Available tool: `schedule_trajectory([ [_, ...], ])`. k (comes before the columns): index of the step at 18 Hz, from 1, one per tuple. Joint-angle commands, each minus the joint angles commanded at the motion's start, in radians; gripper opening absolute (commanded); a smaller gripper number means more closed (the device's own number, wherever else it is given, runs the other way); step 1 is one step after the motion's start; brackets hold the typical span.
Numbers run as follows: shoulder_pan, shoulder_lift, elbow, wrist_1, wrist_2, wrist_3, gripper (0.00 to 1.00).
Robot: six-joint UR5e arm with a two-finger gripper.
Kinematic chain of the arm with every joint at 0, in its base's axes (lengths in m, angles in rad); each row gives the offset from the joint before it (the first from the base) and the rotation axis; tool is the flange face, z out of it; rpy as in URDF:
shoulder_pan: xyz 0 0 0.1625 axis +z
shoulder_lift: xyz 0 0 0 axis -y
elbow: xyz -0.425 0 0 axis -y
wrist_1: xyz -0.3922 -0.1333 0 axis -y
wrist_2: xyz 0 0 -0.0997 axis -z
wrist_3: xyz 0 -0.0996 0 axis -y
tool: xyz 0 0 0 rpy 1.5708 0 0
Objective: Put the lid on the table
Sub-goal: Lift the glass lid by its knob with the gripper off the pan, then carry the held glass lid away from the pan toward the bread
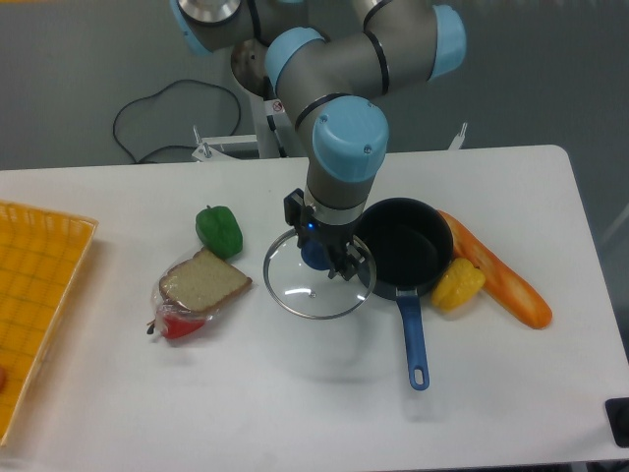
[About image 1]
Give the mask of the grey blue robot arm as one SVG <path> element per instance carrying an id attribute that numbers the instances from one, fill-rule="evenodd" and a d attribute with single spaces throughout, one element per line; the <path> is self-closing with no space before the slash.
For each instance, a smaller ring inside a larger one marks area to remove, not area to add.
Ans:
<path id="1" fill-rule="evenodd" d="M 387 152 L 389 126 L 374 104 L 402 87 L 456 70 L 467 52 L 459 14 L 424 1 L 358 1 L 362 29 L 329 40 L 309 24 L 303 1 L 175 1 L 189 46 L 200 53 L 252 41 L 263 76 L 309 159 L 305 187 L 285 201 L 300 247 L 318 248 L 322 268 L 350 278 L 353 237 Z"/>

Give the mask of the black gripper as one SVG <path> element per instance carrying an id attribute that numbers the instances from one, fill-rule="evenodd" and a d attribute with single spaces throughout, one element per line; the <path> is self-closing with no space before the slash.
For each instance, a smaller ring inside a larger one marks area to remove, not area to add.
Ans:
<path id="1" fill-rule="evenodd" d="M 297 232 L 298 247 L 303 249 L 310 242 L 321 246 L 329 262 L 329 279 L 340 276 L 349 281 L 358 276 L 363 280 L 371 274 L 371 253 L 358 243 L 353 243 L 359 218 L 340 225 L 325 223 L 308 209 L 302 189 L 295 189 L 286 196 L 283 207 L 285 222 Z"/>

